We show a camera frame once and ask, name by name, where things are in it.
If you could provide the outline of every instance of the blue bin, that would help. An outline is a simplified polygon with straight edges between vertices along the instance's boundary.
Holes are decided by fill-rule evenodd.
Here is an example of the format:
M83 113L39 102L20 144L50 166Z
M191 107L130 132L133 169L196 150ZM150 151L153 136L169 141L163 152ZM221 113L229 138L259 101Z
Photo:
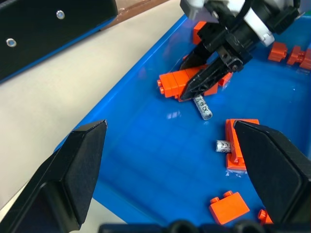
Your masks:
M297 20L276 41L306 49L311 17ZM214 223L213 197L239 192L257 220L264 208L247 174L228 171L215 141L225 139L225 120L256 118L283 132L310 153L310 72L267 60L259 46L254 59L218 94L205 97L213 118L203 121L193 101L179 103L159 92L160 74L178 70L193 48L196 22L182 17L81 121L107 119L101 170L94 198L128 223L167 225L187 219Z

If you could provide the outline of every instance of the orange lego piece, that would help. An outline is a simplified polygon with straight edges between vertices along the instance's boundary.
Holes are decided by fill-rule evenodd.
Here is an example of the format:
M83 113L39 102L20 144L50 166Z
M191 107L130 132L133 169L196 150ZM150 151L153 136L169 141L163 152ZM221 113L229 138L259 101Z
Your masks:
M233 128L236 120L243 120L254 124L259 124L259 121L257 119L228 119L225 123L226 140L231 143L231 154L227 154L226 156L226 167L232 170L246 170L238 137Z
M287 47L284 43L274 42L268 59L275 62L280 62L287 55Z
M166 98L172 97L172 88L169 79L174 78L172 73L160 75L160 80L157 81L157 85L160 87L161 94L164 94Z
M220 81L218 82L218 85L225 86L227 82L229 82L231 77L232 77L232 73L227 73L222 79L220 79Z
M294 46L287 64L294 65L295 63L300 63L301 68L311 70L311 49L304 52L301 51L300 46Z
M185 86L186 86L186 83L189 81L189 76L188 74L186 73L185 70L180 70L180 71L177 71L177 72L173 72L172 73L176 82L177 82L177 85L178 85L178 99L179 97L181 96Z
M210 200L209 210L218 224L224 225L249 212L249 208L244 202L241 195L228 191L224 198L219 200L218 197Z
M203 28L203 26L206 24L205 21L200 21L198 24L193 28L193 38L192 42L195 45L198 45L201 42L201 38L198 36L198 32Z
M231 153L228 153L225 157L225 166L227 169L231 170L246 171L244 160L238 160L237 162L234 162Z
M258 213L258 219L260 220L260 224L273 224L273 221L270 219L268 212L266 210L260 210Z
M160 88L160 93L164 95L166 98L175 97L179 101L180 96L187 84L187 82L196 75L201 69L206 68L207 65L203 65L200 67L193 67L185 70L180 70L172 73L162 74L160 75L160 79L157 80L157 84ZM223 77L224 80L228 81L232 76L232 73L228 73ZM218 83L211 87L209 90L204 92L204 96L209 96L216 94L218 91Z

